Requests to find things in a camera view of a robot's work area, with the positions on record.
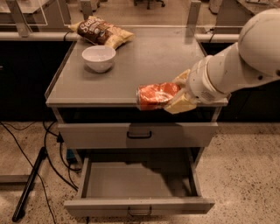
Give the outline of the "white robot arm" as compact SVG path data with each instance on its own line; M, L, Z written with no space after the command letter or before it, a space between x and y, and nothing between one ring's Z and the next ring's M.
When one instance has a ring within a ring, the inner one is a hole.
M182 89L164 110L178 114L222 101L237 90L278 81L279 72L280 9L270 9L252 17L236 43L178 76Z

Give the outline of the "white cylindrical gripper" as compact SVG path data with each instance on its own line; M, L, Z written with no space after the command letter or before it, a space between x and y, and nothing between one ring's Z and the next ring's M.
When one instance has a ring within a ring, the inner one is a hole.
M207 66L211 56L206 56L198 61L190 69L172 80L173 83L181 87L176 95L164 106L164 110L170 114L178 114L193 110L197 103L214 104L225 103L227 95L219 92L210 81Z

